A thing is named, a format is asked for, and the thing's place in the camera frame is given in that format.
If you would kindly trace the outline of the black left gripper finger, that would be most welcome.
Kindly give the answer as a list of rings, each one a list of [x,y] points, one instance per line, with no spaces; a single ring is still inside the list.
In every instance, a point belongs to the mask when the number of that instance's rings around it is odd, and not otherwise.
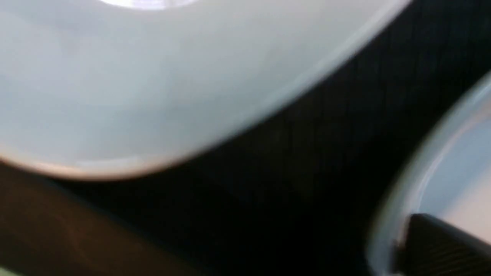
[[[413,214],[405,241],[395,251],[395,272],[403,276],[489,276],[490,244],[433,215]]]

